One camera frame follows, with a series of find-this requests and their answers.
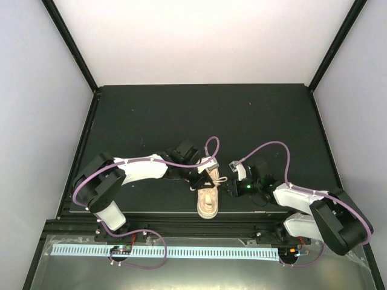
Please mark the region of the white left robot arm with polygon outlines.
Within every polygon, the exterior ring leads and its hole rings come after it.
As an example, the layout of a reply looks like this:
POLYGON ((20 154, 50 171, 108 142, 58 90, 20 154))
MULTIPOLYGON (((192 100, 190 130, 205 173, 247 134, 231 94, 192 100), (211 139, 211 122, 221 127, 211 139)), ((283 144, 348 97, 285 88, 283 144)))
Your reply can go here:
POLYGON ((114 201, 121 186, 146 179, 185 180, 193 190, 211 189, 210 172, 218 168, 216 155, 205 156, 190 141, 178 147, 139 158, 98 154, 74 179, 73 203, 96 216, 116 241, 129 236, 130 227, 114 201))

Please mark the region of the beige worn sneaker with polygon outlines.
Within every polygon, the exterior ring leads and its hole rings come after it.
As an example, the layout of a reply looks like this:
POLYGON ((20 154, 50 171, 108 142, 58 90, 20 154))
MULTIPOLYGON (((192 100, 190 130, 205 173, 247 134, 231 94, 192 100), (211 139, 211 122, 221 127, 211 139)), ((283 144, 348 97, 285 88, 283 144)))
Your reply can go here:
POLYGON ((197 212, 203 219, 212 219, 218 213, 219 170, 213 169, 209 171, 209 176, 212 179, 213 185, 209 184, 210 188, 198 190, 197 212))

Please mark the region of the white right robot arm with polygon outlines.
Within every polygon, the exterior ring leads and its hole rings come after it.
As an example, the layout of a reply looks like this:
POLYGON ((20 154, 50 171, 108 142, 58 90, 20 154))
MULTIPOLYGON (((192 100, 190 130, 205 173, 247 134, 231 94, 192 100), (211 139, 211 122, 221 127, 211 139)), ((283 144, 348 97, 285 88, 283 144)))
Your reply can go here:
POLYGON ((229 166, 236 174, 226 185, 230 196, 257 194, 268 203, 294 211, 275 228, 276 239, 281 243, 306 237, 319 240, 344 256, 354 247, 368 243, 374 232, 369 220, 342 188, 318 191, 286 183, 269 174, 264 163, 248 166, 232 161, 229 166))

